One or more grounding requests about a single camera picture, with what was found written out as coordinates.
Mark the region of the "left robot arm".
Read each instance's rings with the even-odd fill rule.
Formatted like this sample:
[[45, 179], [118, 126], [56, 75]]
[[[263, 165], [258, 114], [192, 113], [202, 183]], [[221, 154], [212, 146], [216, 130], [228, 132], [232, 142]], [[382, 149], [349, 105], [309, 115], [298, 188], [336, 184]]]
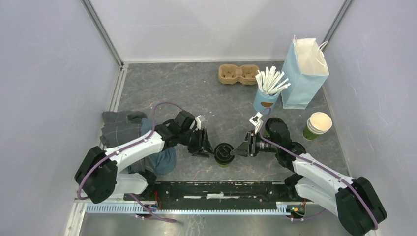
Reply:
[[128, 143], [102, 150], [91, 148], [74, 179], [81, 193], [93, 203], [101, 203], [109, 197], [128, 193], [137, 194], [142, 200], [154, 196], [154, 186], [144, 173], [124, 174], [122, 171], [143, 158], [160, 153], [181, 144], [193, 156], [209, 158], [214, 149], [208, 140], [207, 130], [201, 127], [201, 117], [187, 111], [180, 111], [174, 119], [155, 126], [151, 131]]

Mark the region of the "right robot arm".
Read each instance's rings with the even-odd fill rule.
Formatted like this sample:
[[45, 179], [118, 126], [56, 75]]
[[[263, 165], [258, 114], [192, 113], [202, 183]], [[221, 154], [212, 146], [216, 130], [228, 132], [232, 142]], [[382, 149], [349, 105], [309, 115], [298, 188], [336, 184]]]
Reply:
[[255, 157], [260, 152], [274, 153], [279, 164], [292, 171], [285, 180], [284, 195], [291, 201], [300, 197], [320, 205], [335, 215], [344, 229], [353, 236], [376, 230], [387, 219], [371, 182], [364, 177], [354, 179], [320, 163], [300, 143], [291, 139], [286, 123], [269, 118], [261, 124], [260, 115], [250, 119], [255, 130], [231, 154]]

